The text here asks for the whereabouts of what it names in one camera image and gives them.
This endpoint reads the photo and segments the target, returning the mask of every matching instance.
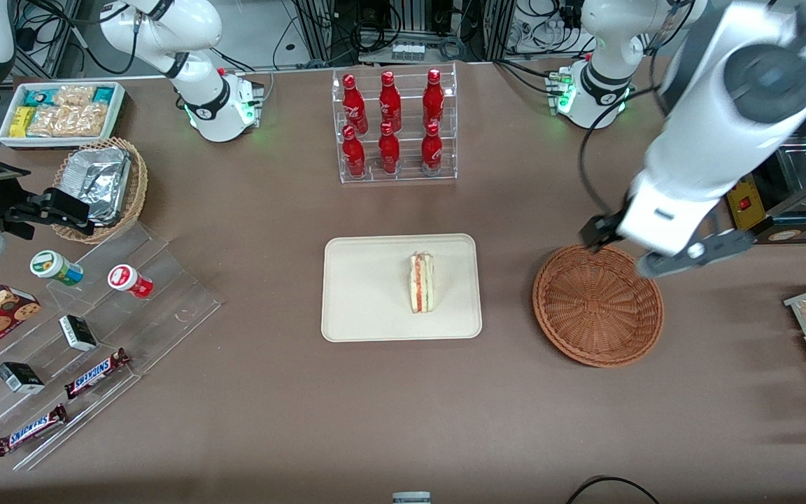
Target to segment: clear acrylic shelf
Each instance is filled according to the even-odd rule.
[[[441,71],[441,88],[444,89],[444,117],[441,121],[439,136],[444,141],[441,152],[441,171],[436,176],[426,176],[422,172],[422,139],[425,138],[425,126],[422,124],[422,95],[428,80],[428,70],[437,68]],[[332,80],[332,109],[334,111],[335,143],[338,144],[338,166],[342,183],[368,182],[400,182],[400,181],[451,181],[458,176],[458,109],[456,84],[456,66],[454,64],[435,64],[434,66],[394,66],[394,81],[400,91],[402,103],[403,128],[397,132],[400,140],[400,171],[396,175],[387,175],[381,169],[381,154],[378,140],[381,138],[381,111],[378,98],[381,95],[381,73],[371,67],[355,67],[335,70]],[[341,149],[344,138],[341,128],[346,124],[344,115],[344,87],[340,84],[344,74],[356,77],[356,87],[365,100],[365,117],[369,121],[369,130],[359,137],[365,149],[365,178],[356,179],[350,176],[344,152]]]
[[[45,383],[36,395],[14,393],[0,379],[0,438],[18,431],[64,403],[70,422],[49,428],[3,458],[14,470],[31,469],[110,405],[204,322],[219,307],[204,285],[188,274],[167,250],[166,242],[141,224],[112,236],[90,250],[78,264],[85,276],[76,288],[52,281],[38,296],[43,309],[0,342],[0,364],[17,361],[32,367]],[[150,297],[139,300],[110,289],[106,275],[114,265],[129,264],[154,281]],[[93,351],[67,345],[58,319],[83,316],[99,342]],[[64,386],[101,363],[118,348],[132,359],[93,389],[67,401]]]

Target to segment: empty wicker basket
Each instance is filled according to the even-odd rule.
[[[122,138],[108,138],[107,140],[94,141],[89,146],[80,147],[79,150],[90,149],[104,149],[105,147],[121,147],[132,154],[132,165],[129,172],[129,180],[126,181],[126,195],[124,196],[124,203],[122,203],[122,215],[118,223],[111,227],[96,227],[92,236],[86,236],[83,233],[73,230],[70,227],[52,226],[55,233],[64,239],[70,239],[74,242],[88,243],[96,245],[102,243],[105,238],[118,232],[118,230],[131,227],[135,221],[139,219],[141,214],[141,207],[145,204],[145,191],[148,189],[148,168],[145,166],[145,160],[141,159],[139,151],[135,147]],[[67,166],[67,159],[61,163],[61,169],[55,175],[55,187],[61,184],[61,176],[64,175],[64,168]]]
[[[661,335],[663,303],[655,281],[636,274],[632,256],[607,246],[557,250],[534,280],[534,313],[543,332],[580,363],[635,363]]]

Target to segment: red bottle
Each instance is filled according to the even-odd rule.
[[[381,121],[390,121],[394,131],[403,128],[403,111],[400,106],[400,92],[394,84],[393,71],[381,73],[381,96],[378,98],[381,105]]]
[[[344,143],[341,149],[344,151],[344,162],[348,165],[350,176],[361,179],[365,176],[365,151],[362,144],[356,138],[356,131],[352,125],[344,125],[341,131],[344,134]]]
[[[441,172],[441,151],[444,149],[444,141],[438,135],[441,127],[437,121],[431,121],[426,130],[428,133],[422,140],[422,172],[428,176],[436,176]]]
[[[387,175],[396,175],[400,171],[400,140],[394,135],[394,127],[390,121],[381,123],[378,149],[381,151],[381,169]]]
[[[347,73],[341,80],[344,83],[344,115],[356,134],[365,134],[369,131],[369,121],[365,118],[365,100],[356,89],[356,79]]]
[[[444,90],[441,89],[441,71],[436,68],[428,70],[428,87],[422,96],[422,109],[422,122],[426,128],[431,121],[439,124],[444,119]]]

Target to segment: white tray of snacks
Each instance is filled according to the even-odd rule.
[[[125,90],[112,80],[20,84],[0,127],[12,149],[71,149],[111,137]]]
[[[413,273],[413,255],[422,253],[430,255],[428,283]],[[330,342],[473,338],[481,326],[477,252],[467,234],[336,238],[325,246]]]

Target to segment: table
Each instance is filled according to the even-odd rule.
[[[0,460],[0,502],[389,502],[429,490],[438,504],[556,503],[594,475],[662,502],[806,502],[806,348],[781,304],[806,291],[806,246],[662,279],[665,329],[649,356],[574,363],[541,333],[529,293],[596,211],[576,170],[582,131],[492,64],[458,71],[460,178],[405,188],[340,185],[330,71],[279,74],[263,126],[225,144],[189,127],[166,80],[124,80],[119,134],[150,170],[141,220],[225,305],[36,469]],[[594,134],[588,166],[609,201],[660,127],[638,99]],[[63,157],[0,154],[32,169],[23,184],[36,190]],[[322,338],[330,239],[446,232],[477,242],[477,338]],[[9,238],[0,283],[39,291],[27,258],[86,250],[36,236]]]

